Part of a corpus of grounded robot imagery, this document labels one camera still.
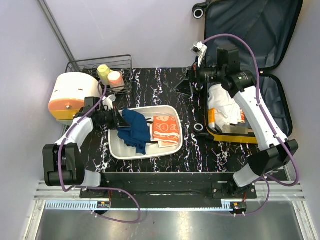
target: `metal pole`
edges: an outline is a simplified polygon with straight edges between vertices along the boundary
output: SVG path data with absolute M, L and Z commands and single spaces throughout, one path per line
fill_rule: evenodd
M 57 40 L 59 41 L 67 59 L 69 62 L 72 62 L 72 67 L 77 71 L 80 72 L 79 66 L 78 64 L 75 62 L 76 59 L 73 56 L 64 36 L 62 35 L 57 22 L 52 14 L 52 12 L 50 11 L 50 8 L 48 7 L 46 0 L 36 0 L 39 4 L 39 7 L 41 8 L 43 14 L 45 15 L 45 18 L 47 19 L 54 35 L 56 36 Z

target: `metal floor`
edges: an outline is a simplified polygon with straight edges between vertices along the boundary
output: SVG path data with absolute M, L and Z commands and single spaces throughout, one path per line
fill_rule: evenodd
M 248 212 L 259 207 L 249 202 Z M 133 220 L 135 212 L 107 212 L 108 217 Z M 210 212 L 150 211 L 139 224 L 95 218 L 89 211 L 45 210 L 37 240 L 302 240 L 290 202 L 268 202 L 253 216 L 233 218 Z

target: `pink cup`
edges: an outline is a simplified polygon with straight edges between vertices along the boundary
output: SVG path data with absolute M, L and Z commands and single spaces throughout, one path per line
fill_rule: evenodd
M 116 89 L 112 89 L 114 92 L 120 92 L 125 88 L 125 81 L 122 74 L 118 71 L 110 72 L 108 75 L 108 81 L 111 88 L 118 87 Z

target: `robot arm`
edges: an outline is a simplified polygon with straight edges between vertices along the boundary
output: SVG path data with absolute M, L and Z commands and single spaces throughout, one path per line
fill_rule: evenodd
M 231 98 L 234 98 L 243 110 L 257 138 L 260 152 L 250 156 L 248 164 L 236 172 L 232 180 L 228 182 L 227 191 L 230 195 L 235 195 L 264 174 L 288 164 L 290 157 L 278 139 L 286 145 L 292 155 L 299 146 L 296 140 L 289 141 L 280 130 L 261 97 L 260 104 L 264 107 L 271 125 L 277 132 L 276 135 L 273 134 L 257 103 L 256 79 L 250 71 L 241 71 L 239 50 L 236 46 L 228 44 L 219 47 L 217 49 L 217 64 L 211 66 L 202 64 L 206 50 L 207 48 L 201 42 L 193 45 L 191 51 L 197 54 L 196 61 L 189 67 L 187 77 L 174 88 L 174 91 L 183 94 L 192 93 L 191 83 L 221 83 L 222 87 L 228 91 Z
M 61 185 L 57 162 L 58 150 L 63 144 L 61 159 L 62 176 L 65 185 L 100 186 L 100 173 L 85 170 L 80 156 L 80 148 L 88 134 L 97 126 L 107 125 L 109 129 L 116 129 L 130 127 L 130 125 L 122 118 L 109 97 L 105 98 L 98 107 L 88 114 L 88 111 L 90 111 L 98 101 L 98 97 L 86 97 L 84 99 L 84 107 L 76 114 L 70 126 L 72 131 L 67 131 L 55 144 L 47 144 L 44 146 L 42 155 L 46 185 Z

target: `white wall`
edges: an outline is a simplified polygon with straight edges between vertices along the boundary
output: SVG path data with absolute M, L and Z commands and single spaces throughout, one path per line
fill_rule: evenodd
M 293 121 L 301 184 L 320 234 L 320 1 L 304 0 L 294 36 L 276 75 Z
M 131 54 L 134 67 L 188 67 L 204 38 L 204 18 L 192 17 L 202 0 L 46 2 L 77 60 Z
M 0 235 L 16 240 L 62 130 L 47 106 L 67 59 L 35 0 L 0 1 L 0 33 Z

